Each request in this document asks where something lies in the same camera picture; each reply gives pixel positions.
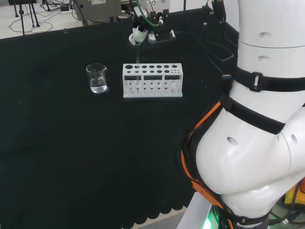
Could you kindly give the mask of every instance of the green tube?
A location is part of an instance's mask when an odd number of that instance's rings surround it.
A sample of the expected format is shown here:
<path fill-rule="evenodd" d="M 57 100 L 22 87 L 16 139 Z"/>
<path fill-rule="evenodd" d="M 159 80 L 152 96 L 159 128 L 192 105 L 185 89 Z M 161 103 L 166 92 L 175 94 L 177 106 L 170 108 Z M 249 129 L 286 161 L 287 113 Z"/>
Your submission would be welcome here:
<path fill-rule="evenodd" d="M 150 25 L 150 26 L 153 26 L 153 27 L 158 27 L 159 24 L 153 24 L 150 20 L 148 20 L 148 18 L 145 17 L 145 14 L 143 13 L 142 9 L 141 9 L 141 6 L 139 4 L 139 0 L 137 0 L 137 6 L 141 12 L 141 15 L 143 16 L 144 20 Z"/>

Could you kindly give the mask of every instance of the screw hole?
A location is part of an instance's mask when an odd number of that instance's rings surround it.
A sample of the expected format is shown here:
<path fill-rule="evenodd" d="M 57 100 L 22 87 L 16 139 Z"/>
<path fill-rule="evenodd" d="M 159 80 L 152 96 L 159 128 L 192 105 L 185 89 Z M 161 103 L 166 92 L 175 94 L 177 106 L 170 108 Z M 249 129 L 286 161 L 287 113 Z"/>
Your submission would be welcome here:
<path fill-rule="evenodd" d="M 234 146 L 238 145 L 238 142 L 232 137 L 227 137 L 227 140 L 228 140 L 229 143 L 231 143 Z"/>
<path fill-rule="evenodd" d="M 294 136 L 294 135 L 291 135 L 291 139 L 292 139 L 292 142 L 293 142 L 293 144 L 297 144 L 297 138 L 296 138 L 296 136 Z"/>

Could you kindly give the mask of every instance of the black strap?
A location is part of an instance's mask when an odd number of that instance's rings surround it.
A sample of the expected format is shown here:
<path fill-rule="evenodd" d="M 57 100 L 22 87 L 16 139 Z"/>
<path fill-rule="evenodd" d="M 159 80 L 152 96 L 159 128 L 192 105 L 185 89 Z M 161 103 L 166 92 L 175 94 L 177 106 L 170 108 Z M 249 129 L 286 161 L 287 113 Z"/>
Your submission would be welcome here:
<path fill-rule="evenodd" d="M 257 113 L 241 105 L 225 94 L 222 95 L 219 101 L 226 111 L 230 112 L 246 123 L 251 124 L 261 130 L 265 130 L 271 134 L 276 135 L 280 133 L 285 126 L 285 123 L 281 123 L 272 118 L 268 118 L 260 113 Z"/>
<path fill-rule="evenodd" d="M 221 209 L 220 207 L 216 206 L 217 210 L 219 212 L 221 212 L 221 214 L 229 219 L 230 221 L 232 222 L 235 222 L 235 223 L 239 223 L 240 225 L 252 225 L 252 224 L 257 224 L 257 223 L 261 223 L 263 222 L 266 218 L 269 217 L 269 214 L 271 211 L 269 211 L 266 215 L 262 216 L 262 217 L 259 217 L 259 218 L 254 218 L 254 219 L 251 219 L 251 218 L 248 218 L 246 216 L 236 216 L 234 214 L 231 214 L 229 213 L 228 211 L 225 211 L 223 209 Z"/>
<path fill-rule="evenodd" d="M 305 90 L 305 77 L 274 78 L 263 76 L 262 73 L 250 73 L 237 67 L 233 78 L 254 92 L 299 92 Z"/>

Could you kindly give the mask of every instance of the test tube rack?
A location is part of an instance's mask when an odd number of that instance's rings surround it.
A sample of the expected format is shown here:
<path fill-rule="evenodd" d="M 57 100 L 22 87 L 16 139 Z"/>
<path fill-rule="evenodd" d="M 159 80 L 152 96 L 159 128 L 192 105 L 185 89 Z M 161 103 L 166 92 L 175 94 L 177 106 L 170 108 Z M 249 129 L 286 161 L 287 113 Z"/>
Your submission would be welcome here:
<path fill-rule="evenodd" d="M 180 63 L 127 63 L 123 65 L 124 98 L 182 97 Z"/>

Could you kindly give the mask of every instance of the glass beaker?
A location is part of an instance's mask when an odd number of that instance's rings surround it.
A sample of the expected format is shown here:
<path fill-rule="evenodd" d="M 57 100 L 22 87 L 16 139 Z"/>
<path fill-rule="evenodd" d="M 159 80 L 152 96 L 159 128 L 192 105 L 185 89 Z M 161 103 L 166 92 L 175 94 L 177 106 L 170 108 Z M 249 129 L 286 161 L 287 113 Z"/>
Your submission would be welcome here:
<path fill-rule="evenodd" d="M 101 63 L 92 63 L 87 66 L 86 70 L 91 91 L 94 93 L 106 91 L 106 66 Z"/>

